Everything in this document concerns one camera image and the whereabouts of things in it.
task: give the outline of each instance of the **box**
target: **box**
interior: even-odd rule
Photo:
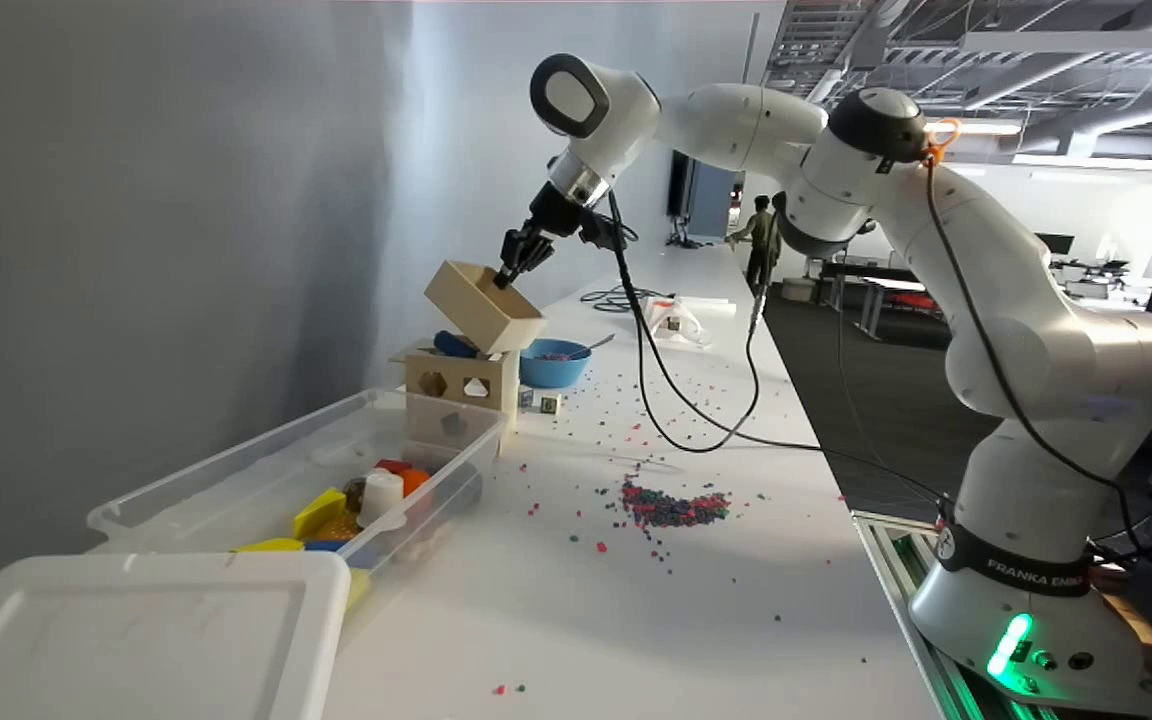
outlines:
[[[483,361],[483,354],[413,350],[402,361],[402,385],[415,395],[493,409],[507,424],[519,402],[519,354],[505,350],[495,361]]]
[[[424,294],[467,337],[480,354],[527,347],[543,315],[514,288],[495,288],[493,266],[480,263],[445,263]]]
[[[402,457],[430,474],[399,507],[339,547],[345,565],[379,573],[467,507],[495,468],[499,417],[486,409],[358,390],[233,450],[162,474],[89,513],[106,534],[97,550],[233,550],[285,534],[294,507]]]

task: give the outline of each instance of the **green light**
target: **green light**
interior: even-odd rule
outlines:
[[[1029,639],[1029,630],[1033,630],[1033,614],[1029,614],[1029,610],[1014,610],[1014,614],[1009,618],[1004,639],[993,648],[993,654],[987,654],[987,662],[983,662],[987,674],[1004,681],[1004,673],[1009,673],[1009,662],[1013,662],[1013,652],[1014,652],[1014,643]]]

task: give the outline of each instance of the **white wall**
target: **white wall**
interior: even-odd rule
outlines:
[[[1152,284],[1152,166],[1029,166],[1029,164],[950,164],[987,186],[1033,231],[1074,236],[1071,260],[1126,260],[1137,284]],[[847,254],[890,260],[885,228],[861,236]]]
[[[373,385],[386,385],[386,354],[427,339],[440,315],[424,303],[424,281],[440,260],[495,263],[505,228],[519,225],[543,182],[543,158],[563,145],[527,103],[527,74],[553,51],[637,66],[661,95],[695,82],[739,79],[752,10],[764,10],[754,57],[779,18],[775,0],[584,0],[584,4],[483,4],[427,0],[413,17],[413,48],[399,99],[392,244],[374,254]],[[628,225],[645,248],[668,236],[668,151],[648,149],[621,179]],[[519,288],[543,303],[609,275],[612,254],[567,239],[557,260]]]

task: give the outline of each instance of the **ceiling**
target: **ceiling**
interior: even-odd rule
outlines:
[[[1152,0],[788,0],[768,82],[906,91],[1001,149],[1152,156]]]

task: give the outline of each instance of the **wall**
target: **wall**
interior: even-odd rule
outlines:
[[[383,327],[369,347],[373,362],[386,362],[445,323],[418,294],[440,260],[495,263],[505,228],[527,215],[547,156],[563,149],[527,103],[527,74],[543,57],[574,51],[637,66],[668,95],[739,79],[754,10],[754,57],[768,57],[779,18],[775,0],[415,4],[396,134],[392,244],[374,254],[383,275],[402,275],[413,288],[374,303]],[[671,228],[664,186],[668,149],[648,149],[621,179],[623,215],[645,236],[637,253],[661,253]],[[598,281],[612,284],[612,275],[609,253],[567,239],[519,288],[543,303]]]
[[[1152,166],[1029,166],[1029,164],[950,164],[987,186],[1033,231],[1074,236],[1071,260],[1126,260],[1133,284],[1152,284]],[[885,228],[861,236],[847,254],[902,263]]]
[[[0,0],[0,565],[358,388],[406,24]]]

